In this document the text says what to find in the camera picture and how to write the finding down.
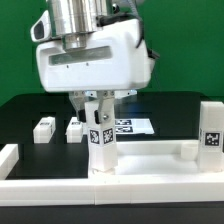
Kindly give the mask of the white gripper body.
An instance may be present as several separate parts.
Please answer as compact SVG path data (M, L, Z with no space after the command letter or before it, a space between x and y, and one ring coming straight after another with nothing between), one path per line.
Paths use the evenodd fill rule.
M42 43L36 58L48 92L141 89L148 85L154 65L139 40L136 19L92 33L84 49L66 52L60 40Z

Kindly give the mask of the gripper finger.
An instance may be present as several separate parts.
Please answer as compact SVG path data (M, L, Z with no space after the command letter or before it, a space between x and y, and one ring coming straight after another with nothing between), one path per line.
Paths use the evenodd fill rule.
M69 100L76 111L76 117L80 122L86 121L85 114L85 93L74 91L69 93Z
M95 123L100 129L103 129L114 122L115 94L109 90L97 91L96 94L98 108L94 111Z

